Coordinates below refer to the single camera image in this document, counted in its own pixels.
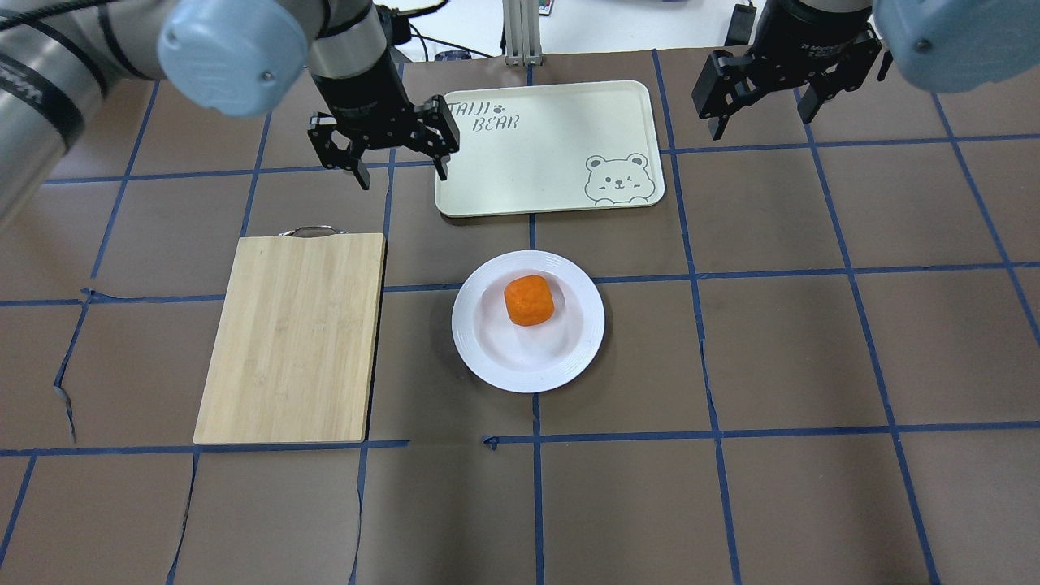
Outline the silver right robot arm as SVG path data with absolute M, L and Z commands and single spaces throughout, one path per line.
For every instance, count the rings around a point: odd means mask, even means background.
M 710 136 L 780 90 L 807 88 L 803 122 L 857 90 L 877 56 L 919 90 L 959 93 L 1038 63 L 1036 1 L 768 1 L 750 48 L 713 50 L 691 100 Z M 528 175 L 561 185 L 594 171 L 643 164 L 655 147 L 648 90 L 636 82 L 471 90 L 447 97 L 460 152 L 447 185 Z

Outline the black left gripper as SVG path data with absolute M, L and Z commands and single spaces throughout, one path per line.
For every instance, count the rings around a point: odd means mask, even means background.
M 371 69 L 363 74 L 331 78 L 312 75 L 330 115 L 310 115 L 307 136 L 323 169 L 345 171 L 363 190 L 371 174 L 362 160 L 368 150 L 411 147 L 430 157 L 439 180 L 447 179 L 447 163 L 460 149 L 460 131 L 443 95 L 416 106 L 406 97 L 398 70 Z M 335 136 L 348 138 L 348 147 Z

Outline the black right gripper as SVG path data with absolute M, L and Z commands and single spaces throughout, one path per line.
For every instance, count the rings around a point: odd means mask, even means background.
M 809 85 L 796 105 L 810 124 L 837 93 L 861 87 L 881 53 L 870 1 L 764 1 L 755 36 L 740 56 L 713 50 L 691 91 L 713 141 L 732 115 L 766 93 Z

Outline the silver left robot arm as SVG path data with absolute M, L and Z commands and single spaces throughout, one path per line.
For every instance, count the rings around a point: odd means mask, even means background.
M 308 72 L 333 118 L 314 141 L 328 169 L 365 183 L 367 150 L 444 156 L 432 115 L 406 96 L 386 15 L 371 1 L 4 1 L 3 225 L 126 79 L 257 116 Z

